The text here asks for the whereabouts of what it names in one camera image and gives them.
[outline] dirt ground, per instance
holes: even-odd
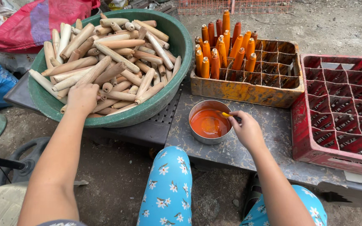
[[[260,39],[296,41],[301,53],[362,55],[362,1],[296,1],[291,14],[233,15],[242,30],[257,30]],[[191,37],[221,15],[181,17]],[[0,136],[0,157],[7,158],[26,142],[51,136],[57,122],[16,107],[1,110],[8,124]],[[112,147],[84,138],[75,189],[80,218],[88,225],[135,225],[152,159],[148,148],[122,141]],[[216,169],[194,172],[192,193],[195,225],[238,225],[248,172]],[[240,207],[232,204],[239,200]],[[330,226],[362,226],[362,208],[322,201]]]

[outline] green plastic basin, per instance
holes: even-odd
[[[191,64],[193,53],[192,41],[184,25],[165,13],[144,9],[128,9],[111,11],[105,13],[105,15],[108,18],[127,18],[129,21],[157,21],[156,28],[170,37],[168,41],[170,44],[170,52],[173,53],[174,56],[180,55],[182,58],[182,64],[177,75],[152,98],[130,110],[112,116],[86,119],[84,124],[85,127],[132,126],[156,115],[172,100]],[[100,16],[95,15],[84,19],[82,23],[83,26],[88,23],[97,26],[99,25],[99,21]],[[47,69],[43,49],[35,58],[31,68],[40,73]],[[30,97],[37,108],[50,119],[60,121],[63,115],[59,111],[63,104],[50,95],[32,77],[29,77],[28,87]]]

